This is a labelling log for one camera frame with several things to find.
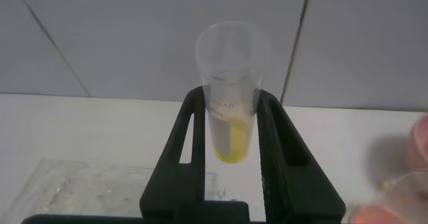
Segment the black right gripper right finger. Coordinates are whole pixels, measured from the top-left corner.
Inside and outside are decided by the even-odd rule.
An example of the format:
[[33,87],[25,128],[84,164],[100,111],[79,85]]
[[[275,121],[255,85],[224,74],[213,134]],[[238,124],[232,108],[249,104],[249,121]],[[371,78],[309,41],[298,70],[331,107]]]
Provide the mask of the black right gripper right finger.
[[257,129],[267,223],[340,223],[344,201],[278,99],[262,90]]

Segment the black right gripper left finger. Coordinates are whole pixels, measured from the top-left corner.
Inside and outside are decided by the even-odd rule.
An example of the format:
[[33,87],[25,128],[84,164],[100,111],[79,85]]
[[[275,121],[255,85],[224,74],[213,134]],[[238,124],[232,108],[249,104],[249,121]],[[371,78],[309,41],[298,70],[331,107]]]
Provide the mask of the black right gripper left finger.
[[[194,118],[191,161],[181,163],[191,117]],[[205,99],[199,86],[186,95],[139,206],[144,218],[171,218],[182,204],[204,200]]]

